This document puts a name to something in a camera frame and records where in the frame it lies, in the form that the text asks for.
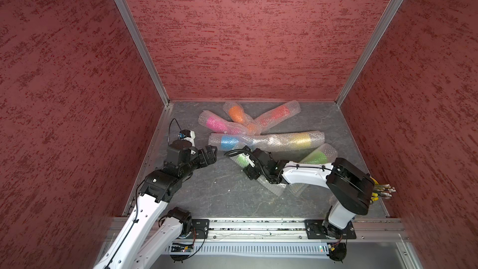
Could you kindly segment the blue glass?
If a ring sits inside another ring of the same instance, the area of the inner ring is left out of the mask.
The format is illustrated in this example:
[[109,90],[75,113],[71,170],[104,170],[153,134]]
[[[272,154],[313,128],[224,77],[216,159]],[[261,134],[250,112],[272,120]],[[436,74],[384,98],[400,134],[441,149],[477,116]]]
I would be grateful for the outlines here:
[[261,142],[262,138],[262,136],[213,133],[209,136],[208,144],[216,146],[220,151],[230,151],[236,147],[248,146],[252,148]]

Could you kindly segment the clear bubble wrap sheet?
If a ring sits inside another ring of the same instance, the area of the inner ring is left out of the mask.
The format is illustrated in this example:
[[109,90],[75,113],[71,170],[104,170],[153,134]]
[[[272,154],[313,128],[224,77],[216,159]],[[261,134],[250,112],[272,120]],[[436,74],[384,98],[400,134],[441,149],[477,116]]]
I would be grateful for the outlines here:
[[[235,162],[236,158],[237,156],[230,157],[230,159],[233,162]],[[286,184],[271,184],[262,175],[256,181],[260,183],[264,188],[266,188],[267,190],[269,190],[271,193],[273,193],[274,195],[278,197],[280,197],[286,189]]]

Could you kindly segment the light green wine glass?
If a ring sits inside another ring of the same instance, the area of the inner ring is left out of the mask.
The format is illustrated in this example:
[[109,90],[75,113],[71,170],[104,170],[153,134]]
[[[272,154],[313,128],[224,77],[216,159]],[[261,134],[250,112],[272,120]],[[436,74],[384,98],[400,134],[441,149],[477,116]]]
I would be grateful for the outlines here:
[[236,164],[238,164],[241,168],[246,168],[250,165],[249,158],[244,154],[239,154],[235,160]]

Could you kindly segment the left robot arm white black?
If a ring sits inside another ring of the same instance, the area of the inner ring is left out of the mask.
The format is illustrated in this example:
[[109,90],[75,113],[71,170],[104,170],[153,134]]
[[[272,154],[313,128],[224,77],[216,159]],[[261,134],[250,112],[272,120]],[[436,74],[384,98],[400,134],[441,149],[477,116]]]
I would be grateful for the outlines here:
[[179,207],[163,212],[196,169],[216,162],[217,147],[197,149],[191,139],[177,139],[167,157],[139,185],[132,213],[96,268],[149,269],[175,239],[195,234],[190,212]]

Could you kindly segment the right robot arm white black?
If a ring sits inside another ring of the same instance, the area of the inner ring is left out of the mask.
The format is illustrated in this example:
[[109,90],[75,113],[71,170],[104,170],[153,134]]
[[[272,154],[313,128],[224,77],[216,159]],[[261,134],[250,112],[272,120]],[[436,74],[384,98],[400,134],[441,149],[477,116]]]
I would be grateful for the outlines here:
[[344,158],[326,164],[303,164],[275,161],[270,153],[252,151],[247,146],[239,152],[246,156],[248,166],[243,171],[251,180],[263,177],[271,185],[306,184],[330,190],[337,202],[322,222],[322,230],[330,239],[339,239],[356,215],[368,214],[375,183],[369,174]]

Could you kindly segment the yellow glass in bubble wrap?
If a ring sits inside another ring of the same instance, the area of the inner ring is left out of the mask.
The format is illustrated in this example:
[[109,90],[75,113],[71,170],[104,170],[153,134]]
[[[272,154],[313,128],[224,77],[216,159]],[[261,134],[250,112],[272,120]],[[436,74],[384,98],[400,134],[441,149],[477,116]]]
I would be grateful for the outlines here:
[[320,131],[268,134],[259,137],[253,146],[269,152],[299,151],[318,148],[325,140],[325,133]]

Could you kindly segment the pink glass in bubble wrap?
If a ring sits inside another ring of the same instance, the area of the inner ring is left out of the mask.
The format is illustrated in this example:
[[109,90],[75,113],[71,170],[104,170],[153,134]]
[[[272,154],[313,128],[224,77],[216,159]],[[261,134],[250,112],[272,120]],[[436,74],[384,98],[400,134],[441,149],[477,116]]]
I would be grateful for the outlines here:
[[248,130],[243,125],[228,122],[209,110],[204,110],[199,115],[198,122],[215,133],[228,135],[246,135],[248,133]]

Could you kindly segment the orange glass in bubble wrap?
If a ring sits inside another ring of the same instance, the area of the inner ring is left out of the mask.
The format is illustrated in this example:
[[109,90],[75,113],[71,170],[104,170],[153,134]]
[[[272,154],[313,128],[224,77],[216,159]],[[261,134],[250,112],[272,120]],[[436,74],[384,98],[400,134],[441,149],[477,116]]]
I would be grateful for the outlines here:
[[261,134],[261,126],[245,112],[241,104],[234,101],[227,101],[223,105],[223,110],[233,122],[244,126],[248,130],[249,135]]

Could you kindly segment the dark green glass in wrap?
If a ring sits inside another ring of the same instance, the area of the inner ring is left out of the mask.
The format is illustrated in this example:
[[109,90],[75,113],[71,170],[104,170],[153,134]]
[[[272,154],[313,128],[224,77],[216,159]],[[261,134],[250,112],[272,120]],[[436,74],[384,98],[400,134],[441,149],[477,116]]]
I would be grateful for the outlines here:
[[[337,150],[330,144],[322,144],[316,148],[313,152],[303,158],[300,163],[302,164],[326,164],[332,163],[338,157]],[[307,188],[306,184],[293,184],[290,186],[290,191],[294,196],[299,197],[302,192]]]

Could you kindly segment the aluminium front rail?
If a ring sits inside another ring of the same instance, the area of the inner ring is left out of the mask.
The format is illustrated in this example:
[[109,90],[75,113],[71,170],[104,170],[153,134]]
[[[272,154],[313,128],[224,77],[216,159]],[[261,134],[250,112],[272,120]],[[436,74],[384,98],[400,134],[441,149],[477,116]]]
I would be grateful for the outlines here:
[[[336,242],[309,240],[301,218],[208,218],[209,242]],[[352,221],[357,238],[350,242],[409,242],[401,219],[358,218]]]

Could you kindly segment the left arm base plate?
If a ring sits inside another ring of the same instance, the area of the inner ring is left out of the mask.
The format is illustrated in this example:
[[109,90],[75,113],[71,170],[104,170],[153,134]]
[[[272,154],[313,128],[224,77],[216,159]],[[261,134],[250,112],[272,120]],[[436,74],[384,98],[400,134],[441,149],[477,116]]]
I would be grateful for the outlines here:
[[210,227],[209,219],[192,219],[190,232],[186,239],[206,239]]

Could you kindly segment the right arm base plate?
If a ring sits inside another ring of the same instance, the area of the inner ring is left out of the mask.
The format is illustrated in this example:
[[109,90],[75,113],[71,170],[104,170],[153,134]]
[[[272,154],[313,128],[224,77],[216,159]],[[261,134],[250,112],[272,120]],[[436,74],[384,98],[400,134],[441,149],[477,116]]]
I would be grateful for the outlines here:
[[304,221],[305,231],[309,240],[355,240],[357,238],[351,221],[345,229],[339,229],[323,219]]

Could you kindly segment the left aluminium corner post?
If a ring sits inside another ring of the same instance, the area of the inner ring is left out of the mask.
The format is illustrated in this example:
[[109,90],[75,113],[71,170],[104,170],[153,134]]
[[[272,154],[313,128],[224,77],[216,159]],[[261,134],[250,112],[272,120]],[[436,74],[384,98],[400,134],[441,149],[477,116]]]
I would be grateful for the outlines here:
[[153,59],[148,51],[148,48],[144,42],[144,39],[139,31],[139,28],[134,20],[133,14],[128,6],[126,0],[114,0],[119,13],[130,33],[130,36],[140,54],[140,57],[156,87],[156,90],[161,97],[163,105],[168,108],[170,106],[170,98],[166,92],[166,89],[161,81]]

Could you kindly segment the aluminium corner post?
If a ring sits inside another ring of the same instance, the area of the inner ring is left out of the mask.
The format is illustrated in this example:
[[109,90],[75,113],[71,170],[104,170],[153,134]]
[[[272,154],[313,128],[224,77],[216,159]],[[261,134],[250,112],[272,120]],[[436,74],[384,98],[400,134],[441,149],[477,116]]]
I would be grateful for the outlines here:
[[387,31],[388,26],[392,22],[396,13],[398,12],[400,6],[403,4],[404,0],[389,0],[386,8],[384,9],[380,19],[377,22],[376,27],[374,28],[369,40],[366,43],[360,57],[358,58],[349,78],[346,80],[345,85],[342,87],[342,90],[339,92],[335,103],[338,108],[341,108],[345,102],[348,94],[352,90],[352,87],[357,82],[360,74],[365,68],[369,58],[372,56],[375,48],[382,39],[384,33]]
[[140,57],[156,87],[156,90],[161,97],[163,105],[168,108],[170,106],[170,98],[166,92],[166,89],[161,81],[153,59],[148,51],[148,48],[144,42],[144,39],[139,31],[139,28],[134,20],[133,14],[128,6],[126,0],[114,0],[119,13],[130,33],[130,36],[140,54]]

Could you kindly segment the right aluminium corner post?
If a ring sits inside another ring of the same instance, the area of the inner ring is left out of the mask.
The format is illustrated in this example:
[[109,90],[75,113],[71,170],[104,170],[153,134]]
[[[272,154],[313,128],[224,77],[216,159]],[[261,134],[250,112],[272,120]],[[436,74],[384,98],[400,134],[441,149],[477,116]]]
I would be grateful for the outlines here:
[[396,13],[398,12],[400,6],[403,4],[404,0],[389,0],[386,8],[384,9],[380,19],[377,22],[376,27],[374,28],[369,40],[366,43],[360,57],[358,58],[349,78],[346,80],[345,85],[342,87],[342,90],[339,92],[335,103],[338,108],[341,108],[345,102],[348,94],[352,90],[352,87],[357,82],[360,74],[365,68],[369,58],[372,56],[375,48],[382,39],[384,33],[387,31],[388,26],[392,22]]

